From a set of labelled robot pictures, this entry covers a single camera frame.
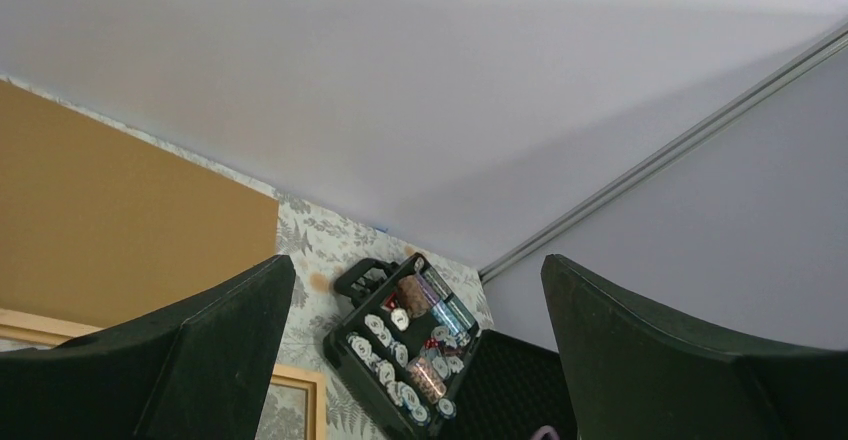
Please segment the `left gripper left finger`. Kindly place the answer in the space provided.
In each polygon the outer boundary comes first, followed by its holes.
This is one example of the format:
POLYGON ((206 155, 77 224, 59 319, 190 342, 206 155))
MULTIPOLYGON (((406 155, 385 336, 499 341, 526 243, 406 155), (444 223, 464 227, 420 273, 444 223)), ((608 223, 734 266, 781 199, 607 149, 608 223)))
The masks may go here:
POLYGON ((296 273, 275 255, 136 319, 1 356, 5 439, 251 439, 296 273))

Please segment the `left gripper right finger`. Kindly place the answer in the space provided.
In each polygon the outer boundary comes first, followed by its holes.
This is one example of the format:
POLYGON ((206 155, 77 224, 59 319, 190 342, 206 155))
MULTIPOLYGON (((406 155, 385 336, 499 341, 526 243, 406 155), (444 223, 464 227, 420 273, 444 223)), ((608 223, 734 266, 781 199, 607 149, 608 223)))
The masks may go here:
POLYGON ((845 351, 715 325, 559 254, 541 281, 580 438, 846 437, 845 351))

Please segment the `wooden picture frame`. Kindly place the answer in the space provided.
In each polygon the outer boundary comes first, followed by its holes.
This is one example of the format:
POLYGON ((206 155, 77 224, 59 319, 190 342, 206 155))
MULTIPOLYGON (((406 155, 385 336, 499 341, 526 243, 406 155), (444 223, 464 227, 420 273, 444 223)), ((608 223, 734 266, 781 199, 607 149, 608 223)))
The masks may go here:
MULTIPOLYGON (((1 338, 3 340, 54 347, 99 330, 100 328, 95 326, 1 309, 1 338)), ((274 387, 302 391, 304 439, 326 439, 325 375, 317 371, 275 364, 270 383, 274 387)))

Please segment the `brown cardboard backing board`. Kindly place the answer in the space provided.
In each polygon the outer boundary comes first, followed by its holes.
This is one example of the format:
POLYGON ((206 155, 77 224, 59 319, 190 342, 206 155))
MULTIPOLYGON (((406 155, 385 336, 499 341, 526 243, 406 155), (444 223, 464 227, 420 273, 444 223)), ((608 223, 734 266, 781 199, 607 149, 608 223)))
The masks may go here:
POLYGON ((1 305, 97 327, 215 286, 275 251, 270 196, 1 86, 1 305))

